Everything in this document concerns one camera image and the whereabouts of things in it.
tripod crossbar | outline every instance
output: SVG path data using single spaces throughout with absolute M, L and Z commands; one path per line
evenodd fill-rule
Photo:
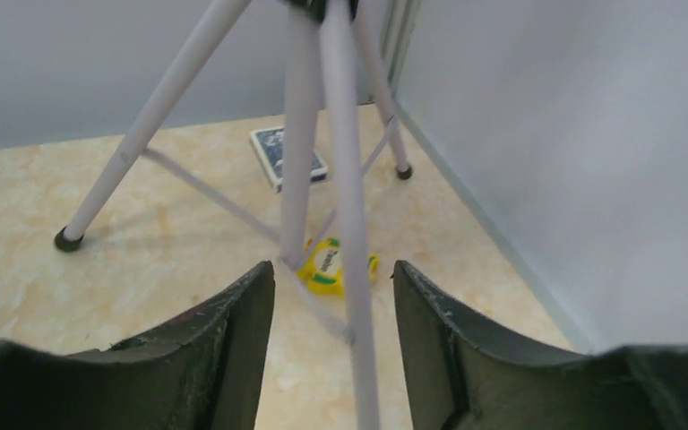
M 319 324 L 334 338 L 343 341 L 347 346 L 351 347 L 355 342 L 355 332 L 352 330 L 351 324 L 344 322 L 341 318 L 331 313 L 323 302 L 318 299 L 302 280 L 297 276 L 291 266 L 286 263 L 282 257 L 278 257 L 279 266 L 284 269 L 287 278 L 294 285 L 294 288 L 302 296 L 307 303 L 307 307 L 313 313 L 313 316 Z
M 143 155 L 143 157 L 146 157 L 147 159 L 150 159 L 151 161 L 156 162 L 164 169 L 166 169 L 168 172 L 170 172 L 174 176 L 179 177 L 184 182 L 192 186 L 194 189 L 196 189 L 196 191 L 199 191 L 200 193 L 212 199 L 223 209 L 232 213 L 234 216 L 241 219 L 243 222 L 249 224 L 249 226 L 257 230 L 257 232 L 270 239 L 272 243 L 276 245 L 280 243 L 280 235 L 277 231 L 273 230 L 264 222 L 258 220 L 254 215 L 246 211 L 241 206 L 235 204 L 220 191 L 214 189 L 213 187 L 209 186 L 206 182 L 192 175 L 191 172 L 175 163 L 175 161 L 167 155 L 163 154 L 162 152 L 159 152 L 158 150 L 153 150 L 151 148 L 145 149 L 143 151 L 143 154 L 141 155 Z
M 378 156 L 381 154 L 381 152 L 383 151 L 383 148 L 386 147 L 386 144 L 389 142 L 389 139 L 391 138 L 391 134 L 394 133 L 394 131 L 397 129 L 398 125 L 399 125 L 399 121 L 397 120 L 397 117 L 393 116 L 392 119 L 389 121 L 389 123 L 386 125 L 386 129 L 383 133 L 383 137 L 378 142 L 378 144 L 375 146 L 373 151 L 370 153 L 367 160 L 365 161 L 365 164 L 363 164 L 363 176 L 367 173 L 367 171 L 373 165 L 373 163 L 375 162 L 375 159 L 377 159 Z M 248 224 L 251 228 L 253 228 L 255 231 L 257 231 L 261 235 L 267 237 L 272 243 L 277 245 L 280 242 L 280 235 L 278 234 L 277 231 L 273 230 L 272 227 L 268 226 L 264 222 L 257 219 L 249 211 L 242 208 L 241 206 L 239 206 L 238 204 L 236 204 L 235 202 L 230 200 L 228 197 L 226 197 L 225 194 L 221 193 L 220 191 L 218 191 L 214 187 L 210 186 L 206 182 L 204 182 L 201 179 L 199 179 L 198 177 L 194 176 L 191 172 L 189 172 L 184 167 L 177 164 L 173 159 L 171 159 L 170 157 L 168 157 L 164 153 L 147 147 L 145 150 L 143 150 L 143 153 L 141 155 L 143 157 L 159 164 L 166 171 L 170 172 L 173 176 L 178 177 L 179 179 L 181 179 L 182 181 L 186 182 L 191 187 L 193 187 L 196 191 L 209 197 L 211 200 L 213 200 L 215 203 L 217 203 L 220 207 L 222 207 L 226 211 L 233 214 L 236 218 L 241 219 L 243 222 Z M 309 260 L 309 258 L 312 256 L 312 252 L 313 252 L 314 248 L 318 244 L 320 244 L 321 241 L 324 239 L 325 234 L 328 232 L 329 228 L 331 228 L 331 225 L 333 225 L 333 221 L 335 219 L 336 219 L 336 210 L 334 209 L 329 213 L 328 218 L 326 218 L 325 222 L 323 222 L 323 225 L 322 225 L 320 231 L 318 232 L 317 235 L 315 235 L 315 239 L 307 248 L 307 251 L 305 252 L 305 256 L 302 259 L 302 261 L 295 262 L 295 263 L 284 262 L 284 264 L 289 266 L 289 268 L 292 271 L 298 271 L 299 269 L 301 269 L 301 266 L 304 265 L 305 262 L 307 260 Z

marble floor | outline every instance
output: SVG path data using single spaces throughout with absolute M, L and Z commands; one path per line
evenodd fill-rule
M 359 113 L 365 159 L 383 127 L 373 106 Z M 151 146 L 277 227 L 280 198 L 263 175 L 249 133 L 282 123 L 275 116 L 163 130 Z M 332 164 L 327 130 L 321 113 L 317 147 Z M 410 428 L 389 279 L 397 259 L 414 263 L 499 323 L 569 347 L 429 158 L 403 133 L 413 178 L 397 180 L 388 151 L 365 178 L 371 251 L 382 261 L 373 303 L 385 429 Z M 56 251 L 54 234 L 72 217 L 119 140 L 0 150 L 0 338 L 60 354 L 105 349 L 275 257 L 272 243 L 146 159 L 133 166 L 93 222 L 83 249 Z M 332 186 L 312 188 L 311 235 L 333 205 Z M 317 325 L 281 271 L 276 282 L 256 428 L 355 428 L 348 351 Z M 325 303 L 344 314 L 342 301 Z

white wall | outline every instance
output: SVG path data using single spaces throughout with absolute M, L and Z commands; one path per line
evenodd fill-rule
M 399 101 L 594 347 L 688 342 L 688 0 L 424 1 Z
M 387 1 L 361 3 L 380 35 Z M 0 0 L 0 148 L 123 133 L 207 4 Z M 165 126 L 281 113 L 287 16 L 255 0 Z

tripod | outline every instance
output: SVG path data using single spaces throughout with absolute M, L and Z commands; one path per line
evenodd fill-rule
M 64 252 L 77 251 L 86 229 L 138 157 L 143 155 L 158 162 L 270 240 L 279 243 L 281 267 L 289 272 L 322 325 L 350 345 L 358 428 L 377 429 L 380 419 L 362 175 L 387 141 L 396 160 L 398 178 L 410 178 L 412 167 L 397 127 L 386 72 L 370 33 L 366 13 L 358 10 L 357 0 L 288 0 L 291 3 L 288 28 L 290 52 L 286 71 L 282 229 L 279 234 L 166 155 L 147 148 L 166 116 L 250 1 L 212 1 L 80 208 L 69 224 L 56 235 L 55 245 Z M 386 134 L 363 167 L 360 166 L 358 138 L 355 41 L 368 71 L 375 104 L 386 125 Z M 296 276 L 297 269 L 314 249 L 313 244 L 305 251 L 305 219 L 321 89 L 324 90 L 334 149 L 334 182 L 339 200 L 341 260 L 347 286 L 348 323 L 327 313 Z M 315 242 L 323 238 L 336 215 L 336 211 L 331 213 Z

baseboard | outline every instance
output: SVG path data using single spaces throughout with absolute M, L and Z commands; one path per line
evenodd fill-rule
M 534 293 L 534 296 L 537 297 L 539 302 L 549 313 L 550 317 L 563 332 L 563 335 L 566 337 L 566 339 L 568 339 L 572 346 L 581 353 L 593 352 L 595 350 L 593 342 L 589 340 L 578 324 L 576 324 L 575 321 L 568 315 L 568 313 L 565 312 L 549 288 L 547 288 L 547 286 L 539 279 L 534 271 L 526 264 L 518 251 L 516 251 L 515 247 L 512 246 L 510 241 L 508 241 L 499 228 L 497 228 L 496 224 L 487 215 L 486 211 L 484 211 L 484 208 L 482 208 L 478 200 L 462 183 L 457 174 L 455 174 L 450 168 L 450 165 L 439 154 L 438 150 L 436 150 L 435 146 L 421 131 L 420 127 L 412 119 L 408 112 L 398 101 L 396 102 L 396 105 L 397 115 L 400 117 L 401 122 L 405 125 L 405 127 L 408 128 L 413 137 L 415 137 L 423 151 L 426 153 L 426 155 L 428 155 L 428 158 L 431 159 L 455 193 L 469 208 L 474 217 L 476 217 L 479 224 L 481 224 L 481 227 L 492 238 L 505 258 L 507 258 L 516 271 L 518 271 L 523 281 L 529 286 L 531 292 Z

